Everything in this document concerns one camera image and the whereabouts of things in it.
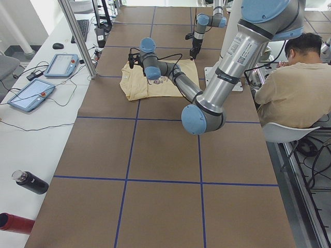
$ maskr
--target computer mouse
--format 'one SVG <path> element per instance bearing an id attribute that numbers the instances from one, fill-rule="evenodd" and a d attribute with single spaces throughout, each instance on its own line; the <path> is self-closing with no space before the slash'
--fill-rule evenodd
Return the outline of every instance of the computer mouse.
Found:
<path id="1" fill-rule="evenodd" d="M 53 49 L 63 49 L 64 45 L 61 43 L 54 43 L 53 44 Z"/>

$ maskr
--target yellow cloth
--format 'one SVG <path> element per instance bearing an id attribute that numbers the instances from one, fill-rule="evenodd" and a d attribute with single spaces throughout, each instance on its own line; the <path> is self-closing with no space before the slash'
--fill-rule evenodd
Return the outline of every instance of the yellow cloth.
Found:
<path id="1" fill-rule="evenodd" d="M 255 94 L 261 125 L 307 128 L 331 112 L 331 66 L 296 63 L 274 70 Z"/>
<path id="2" fill-rule="evenodd" d="M 176 60 L 163 60 L 164 62 L 176 63 Z M 199 77 L 194 61 L 189 59 L 178 62 L 180 69 L 196 85 L 199 85 Z M 165 76 L 158 80 L 149 80 L 143 74 L 140 66 L 130 69 L 127 62 L 122 69 L 122 80 L 119 83 L 121 89 L 129 101 L 148 97 L 182 97 L 177 87 Z"/>

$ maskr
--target person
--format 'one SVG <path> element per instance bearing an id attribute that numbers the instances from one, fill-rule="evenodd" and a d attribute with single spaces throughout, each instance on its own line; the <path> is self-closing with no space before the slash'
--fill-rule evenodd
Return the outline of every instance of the person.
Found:
<path id="1" fill-rule="evenodd" d="M 331 112 L 331 66 L 320 59 L 322 38 L 303 33 L 285 45 L 281 64 L 255 93 L 261 125 L 308 128 Z"/>

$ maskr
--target keyboard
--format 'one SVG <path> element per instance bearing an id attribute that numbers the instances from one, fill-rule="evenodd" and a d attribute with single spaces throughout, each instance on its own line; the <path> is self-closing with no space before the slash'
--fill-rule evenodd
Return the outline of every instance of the keyboard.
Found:
<path id="1" fill-rule="evenodd" d="M 88 33 L 88 26 L 89 26 L 89 20 L 77 20 L 79 29 L 82 32 L 84 41 L 86 42 L 87 39 L 87 33 Z M 71 43 L 76 43 L 74 40 L 74 36 L 71 38 Z"/>

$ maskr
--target blue and white device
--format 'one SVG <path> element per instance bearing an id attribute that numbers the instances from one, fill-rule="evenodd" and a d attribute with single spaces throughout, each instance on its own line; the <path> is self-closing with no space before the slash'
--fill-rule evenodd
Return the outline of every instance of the blue and white device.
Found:
<path id="1" fill-rule="evenodd" d="M 48 78 L 67 78 L 73 73 L 77 63 L 77 54 L 55 54 L 43 74 Z"/>
<path id="2" fill-rule="evenodd" d="M 7 103 L 22 111 L 30 112 L 38 107 L 53 92 L 54 88 L 54 84 L 34 79 Z"/>

